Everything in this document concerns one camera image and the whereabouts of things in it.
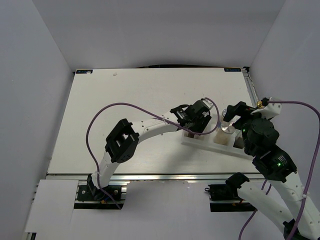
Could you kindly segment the blue label silver cap shaker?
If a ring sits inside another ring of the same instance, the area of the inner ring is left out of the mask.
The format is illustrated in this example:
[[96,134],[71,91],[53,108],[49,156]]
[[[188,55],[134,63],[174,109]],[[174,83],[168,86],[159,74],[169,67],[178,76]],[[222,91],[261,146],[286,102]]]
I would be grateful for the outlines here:
[[219,124],[218,126],[222,129],[222,128],[227,128],[229,123],[224,121],[224,117],[227,113],[227,109],[225,108],[219,115]]

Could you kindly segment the small brown spice jar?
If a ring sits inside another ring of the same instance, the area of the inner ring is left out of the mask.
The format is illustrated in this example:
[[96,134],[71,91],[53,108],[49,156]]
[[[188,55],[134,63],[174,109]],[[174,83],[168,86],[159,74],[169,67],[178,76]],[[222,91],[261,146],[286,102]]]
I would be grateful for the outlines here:
[[192,138],[192,139],[198,139],[200,137],[200,135],[197,134],[193,134],[193,133],[188,133],[187,134],[188,138]]

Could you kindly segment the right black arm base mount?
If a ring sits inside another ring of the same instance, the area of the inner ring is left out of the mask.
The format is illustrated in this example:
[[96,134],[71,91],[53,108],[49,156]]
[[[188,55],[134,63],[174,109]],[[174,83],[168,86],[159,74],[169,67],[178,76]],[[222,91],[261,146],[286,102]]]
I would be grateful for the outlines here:
[[256,208],[238,197],[226,184],[211,184],[204,191],[209,196],[212,213],[254,212]]

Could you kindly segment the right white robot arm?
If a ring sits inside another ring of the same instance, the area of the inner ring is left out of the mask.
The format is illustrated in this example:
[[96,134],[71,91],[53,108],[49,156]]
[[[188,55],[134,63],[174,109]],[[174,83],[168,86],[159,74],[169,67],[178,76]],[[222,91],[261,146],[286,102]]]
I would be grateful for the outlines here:
[[233,200],[241,198],[249,202],[277,226],[284,239],[318,240],[320,212],[308,195],[311,178],[302,184],[297,166],[289,154],[277,146],[280,134],[271,119],[280,114],[283,104],[283,101],[264,98],[257,107],[250,107],[240,101],[227,107],[223,119],[230,122],[239,117],[233,126],[242,134],[244,152],[253,157],[253,165],[278,192],[286,207],[256,188],[240,172],[225,181],[225,192]]

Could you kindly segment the clear glass bottle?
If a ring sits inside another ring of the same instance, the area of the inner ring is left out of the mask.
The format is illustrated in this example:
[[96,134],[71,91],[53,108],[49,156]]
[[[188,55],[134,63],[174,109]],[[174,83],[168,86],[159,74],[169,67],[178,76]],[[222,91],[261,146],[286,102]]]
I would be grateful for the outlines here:
[[257,107],[258,109],[263,109],[263,108],[266,106],[265,102],[266,102],[266,101],[265,101],[264,99],[259,100],[259,101],[256,103],[256,107]]

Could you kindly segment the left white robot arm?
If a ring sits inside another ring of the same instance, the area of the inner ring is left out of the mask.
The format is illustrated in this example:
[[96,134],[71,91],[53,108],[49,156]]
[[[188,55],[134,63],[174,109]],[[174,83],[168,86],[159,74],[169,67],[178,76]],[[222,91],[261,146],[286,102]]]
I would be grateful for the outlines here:
[[182,104],[150,119],[130,122],[121,119],[105,139],[104,155],[96,161],[96,171],[87,178],[88,193],[94,200],[109,195],[107,187],[118,166],[130,160],[138,144],[165,133],[184,130],[194,135],[205,135],[205,128],[211,120],[214,104],[207,98],[194,104]]

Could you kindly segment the white silver cap shaker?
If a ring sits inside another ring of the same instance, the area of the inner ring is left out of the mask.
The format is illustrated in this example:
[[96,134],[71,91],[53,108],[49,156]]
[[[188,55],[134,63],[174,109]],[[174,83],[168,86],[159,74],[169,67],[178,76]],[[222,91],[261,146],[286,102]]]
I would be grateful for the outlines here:
[[232,134],[236,131],[236,129],[232,126],[220,126],[216,132],[215,137],[213,138],[213,142],[215,144],[227,146],[231,139]]

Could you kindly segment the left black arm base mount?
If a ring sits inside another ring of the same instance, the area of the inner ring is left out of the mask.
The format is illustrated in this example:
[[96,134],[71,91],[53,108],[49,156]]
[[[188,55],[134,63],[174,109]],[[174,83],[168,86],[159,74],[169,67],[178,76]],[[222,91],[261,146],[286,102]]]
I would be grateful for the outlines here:
[[103,191],[98,190],[97,195],[93,196],[89,186],[80,181],[77,186],[74,209],[78,210],[120,210],[124,206],[127,185],[115,184],[109,185]]

